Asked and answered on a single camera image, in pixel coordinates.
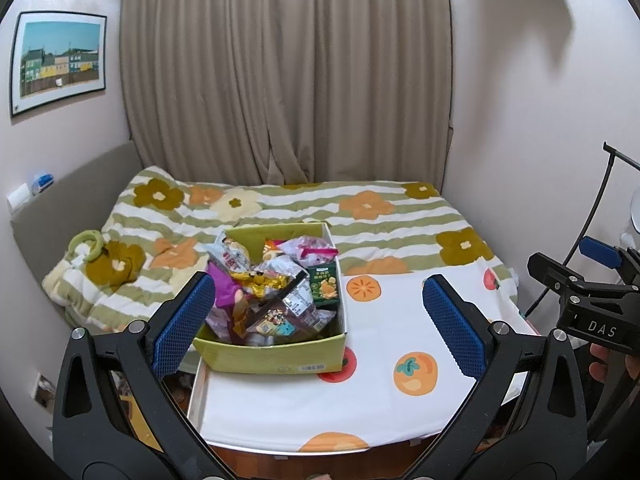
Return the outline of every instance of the striped blanket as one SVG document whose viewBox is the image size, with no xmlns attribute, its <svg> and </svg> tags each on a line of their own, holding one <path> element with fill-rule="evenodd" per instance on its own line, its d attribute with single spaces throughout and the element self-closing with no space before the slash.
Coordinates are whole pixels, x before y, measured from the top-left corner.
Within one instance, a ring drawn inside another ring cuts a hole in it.
<svg viewBox="0 0 640 480">
<path fill-rule="evenodd" d="M 220 231 L 300 221 L 329 224 L 345 275 L 405 274 L 484 258 L 515 300 L 510 272 L 430 184 L 233 187 L 179 182 L 156 167 L 140 172 L 121 193 L 102 228 L 100 256 L 86 261 L 94 242 L 82 242 L 42 285 L 83 324 L 117 332 L 151 317 L 204 270 L 203 244 Z"/>
</svg>

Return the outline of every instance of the metal screw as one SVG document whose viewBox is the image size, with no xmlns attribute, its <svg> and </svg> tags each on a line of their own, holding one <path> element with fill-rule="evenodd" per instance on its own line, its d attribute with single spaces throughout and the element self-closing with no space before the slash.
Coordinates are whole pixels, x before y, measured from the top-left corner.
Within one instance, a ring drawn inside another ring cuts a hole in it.
<svg viewBox="0 0 640 480">
<path fill-rule="evenodd" d="M 146 323 L 141 319 L 137 319 L 129 323 L 129 332 L 132 334 L 138 334 L 145 329 Z"/>
<path fill-rule="evenodd" d="M 511 330 L 509 328 L 509 325 L 507 325 L 505 322 L 503 321 L 496 321 L 494 323 L 494 332 L 500 335 L 505 335 L 509 333 L 509 330 Z"/>
<path fill-rule="evenodd" d="M 84 328 L 79 326 L 71 333 L 71 339 L 82 339 L 84 337 Z"/>
<path fill-rule="evenodd" d="M 566 341 L 566 333 L 564 330 L 560 330 L 559 328 L 554 330 L 554 337 L 558 339 L 558 341 Z"/>
</svg>

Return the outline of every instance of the gray headboard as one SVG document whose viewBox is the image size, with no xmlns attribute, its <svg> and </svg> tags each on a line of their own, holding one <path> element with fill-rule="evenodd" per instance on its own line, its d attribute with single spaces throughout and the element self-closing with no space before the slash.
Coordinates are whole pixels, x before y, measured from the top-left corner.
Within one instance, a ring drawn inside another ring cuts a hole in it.
<svg viewBox="0 0 640 480">
<path fill-rule="evenodd" d="M 64 176 L 18 209 L 11 218 L 14 238 L 38 283 L 64 256 L 71 238 L 104 225 L 118 195 L 142 169 L 129 141 Z"/>
</svg>

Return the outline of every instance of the wall socket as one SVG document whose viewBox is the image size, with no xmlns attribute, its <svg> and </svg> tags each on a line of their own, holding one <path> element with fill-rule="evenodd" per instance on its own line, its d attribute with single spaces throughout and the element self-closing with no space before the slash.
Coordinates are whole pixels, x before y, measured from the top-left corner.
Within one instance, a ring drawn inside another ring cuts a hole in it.
<svg viewBox="0 0 640 480">
<path fill-rule="evenodd" d="M 32 397 L 40 406 L 53 414 L 53 404 L 56 400 L 56 387 L 42 374 L 38 374 Z"/>
</svg>

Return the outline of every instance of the picture frame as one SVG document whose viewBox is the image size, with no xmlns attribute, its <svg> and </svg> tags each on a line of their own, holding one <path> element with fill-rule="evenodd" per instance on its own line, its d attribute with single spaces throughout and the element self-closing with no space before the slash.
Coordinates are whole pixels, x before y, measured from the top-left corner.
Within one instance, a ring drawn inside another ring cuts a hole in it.
<svg viewBox="0 0 640 480">
<path fill-rule="evenodd" d="M 9 76 L 11 117 L 106 89 L 107 17 L 28 10 L 15 26 Z"/>
</svg>

